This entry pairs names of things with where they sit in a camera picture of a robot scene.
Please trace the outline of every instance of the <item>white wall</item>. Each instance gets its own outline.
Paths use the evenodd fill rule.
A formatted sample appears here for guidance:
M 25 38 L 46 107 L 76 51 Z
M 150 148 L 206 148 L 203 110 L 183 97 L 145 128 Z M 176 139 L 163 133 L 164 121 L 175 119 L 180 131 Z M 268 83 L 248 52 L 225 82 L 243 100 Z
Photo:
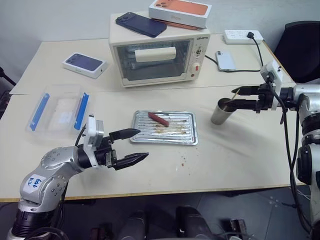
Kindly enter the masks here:
M 147 11 L 152 1 L 0 0 L 0 66 L 17 82 L 41 41 L 107 38 L 111 13 Z M 258 29 L 273 50 L 285 24 L 320 21 L 320 0 L 198 2 L 212 5 L 207 23 L 212 33 L 222 33 L 224 29 Z

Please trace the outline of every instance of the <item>orange phone box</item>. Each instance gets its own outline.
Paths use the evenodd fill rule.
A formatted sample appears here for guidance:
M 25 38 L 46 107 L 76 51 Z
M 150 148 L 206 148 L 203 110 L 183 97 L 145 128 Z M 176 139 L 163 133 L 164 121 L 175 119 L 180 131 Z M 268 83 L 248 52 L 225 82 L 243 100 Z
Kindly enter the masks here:
M 205 29 L 211 5 L 185 0 L 155 0 L 149 17 Z

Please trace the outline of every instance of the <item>white table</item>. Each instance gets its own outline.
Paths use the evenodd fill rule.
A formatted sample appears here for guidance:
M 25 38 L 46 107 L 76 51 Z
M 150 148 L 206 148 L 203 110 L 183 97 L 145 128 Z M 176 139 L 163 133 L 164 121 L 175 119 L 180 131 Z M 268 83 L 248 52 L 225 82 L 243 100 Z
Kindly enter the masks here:
M 263 42 L 259 45 L 265 64 L 274 59 L 274 55 Z M 212 34 L 206 54 L 215 59 L 217 51 L 231 52 L 238 70 L 257 70 L 261 68 L 256 45 L 228 45 L 222 41 L 221 34 Z M 62 61 L 74 52 L 84 53 L 105 59 L 108 69 L 98 78 L 92 79 L 62 68 Z M 50 84 L 80 84 L 86 92 L 139 91 L 159 89 L 203 88 L 216 86 L 257 85 L 263 79 L 259 72 L 219 72 L 217 66 L 205 58 L 198 79 L 177 83 L 123 88 L 119 69 L 115 65 L 108 39 L 43 42 L 22 78 L 10 92 L 11 94 L 36 94 L 43 92 Z M 284 75 L 284 83 L 291 83 Z
M 132 144 L 129 140 L 118 140 L 113 145 L 118 158 L 135 152 L 149 152 L 149 156 L 135 166 L 119 171 L 112 168 L 85 170 L 71 178 L 67 199 L 288 186 L 289 167 L 284 129 L 279 124 L 280 109 L 260 114 L 237 110 L 225 124 L 211 123 L 217 101 L 231 97 L 233 88 L 91 93 L 89 112 L 103 120 L 105 133 L 131 127 L 136 110 L 190 111 L 196 116 L 199 143 L 182 146 Z M 74 144 L 75 139 L 42 140 L 25 131 L 39 96 L 39 92 L 13 95 L 0 121 L 2 202 L 19 200 L 24 176 L 39 164 L 46 152 Z M 294 112 L 288 113 L 288 121 L 289 139 L 293 145 Z

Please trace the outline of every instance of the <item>phone on oven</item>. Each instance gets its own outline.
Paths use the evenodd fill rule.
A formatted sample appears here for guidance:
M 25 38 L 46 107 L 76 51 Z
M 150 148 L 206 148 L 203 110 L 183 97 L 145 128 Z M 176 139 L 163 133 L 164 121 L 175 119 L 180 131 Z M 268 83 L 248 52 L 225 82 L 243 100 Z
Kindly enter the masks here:
M 155 38 L 167 29 L 167 25 L 165 23 L 140 16 L 133 12 L 127 12 L 124 15 L 119 16 L 115 20 L 115 23 L 139 34 L 147 35 L 151 38 Z

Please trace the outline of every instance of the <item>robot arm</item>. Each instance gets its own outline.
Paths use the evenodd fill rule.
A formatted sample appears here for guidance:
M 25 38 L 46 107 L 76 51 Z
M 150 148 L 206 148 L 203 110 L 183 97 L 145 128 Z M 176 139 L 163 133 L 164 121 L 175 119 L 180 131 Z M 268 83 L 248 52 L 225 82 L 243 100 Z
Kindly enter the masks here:
M 296 160 L 296 175 L 301 182 L 310 186 L 311 237 L 313 240 L 319 240 L 320 85 L 297 84 L 294 87 L 281 88 L 283 74 L 281 67 L 275 61 L 263 66 L 260 73 L 265 83 L 259 86 L 241 86 L 232 91 L 240 96 L 257 95 L 258 100 L 233 99 L 226 105 L 235 109 L 253 110 L 257 113 L 261 110 L 275 110 L 280 106 L 273 94 L 276 92 L 286 110 L 298 111 L 303 138 Z
M 119 170 L 146 158 L 147 152 L 130 154 L 117 160 L 116 151 L 112 149 L 115 140 L 127 139 L 139 132 L 129 128 L 103 137 L 103 122 L 90 115 L 83 133 L 83 144 L 52 149 L 43 156 L 39 166 L 23 179 L 16 219 L 7 240 L 23 240 L 34 230 L 50 226 L 72 176 L 90 167 L 107 166 Z

